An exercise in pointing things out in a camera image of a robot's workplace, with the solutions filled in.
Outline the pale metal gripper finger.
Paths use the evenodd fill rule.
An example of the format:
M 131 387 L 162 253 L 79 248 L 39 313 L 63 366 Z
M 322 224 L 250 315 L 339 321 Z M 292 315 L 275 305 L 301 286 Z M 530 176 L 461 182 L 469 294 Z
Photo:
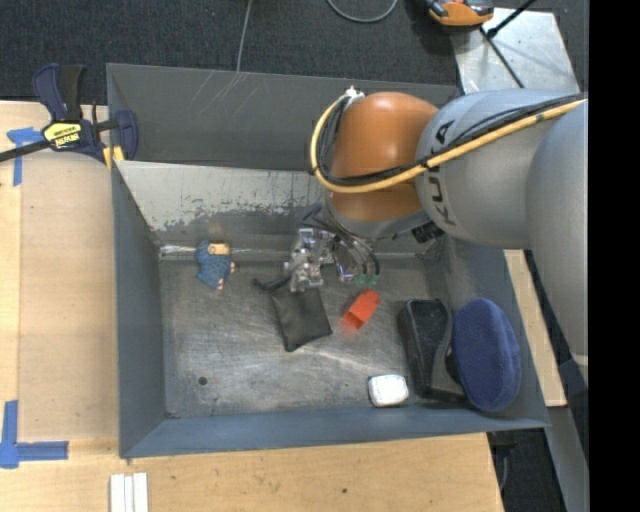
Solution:
M 284 270 L 289 275 L 289 290 L 293 293 L 318 288 L 324 284 L 321 265 L 311 257 L 300 256 L 284 263 Z
M 323 229 L 299 228 L 296 252 L 305 256 L 326 256 L 331 244 L 331 234 Z

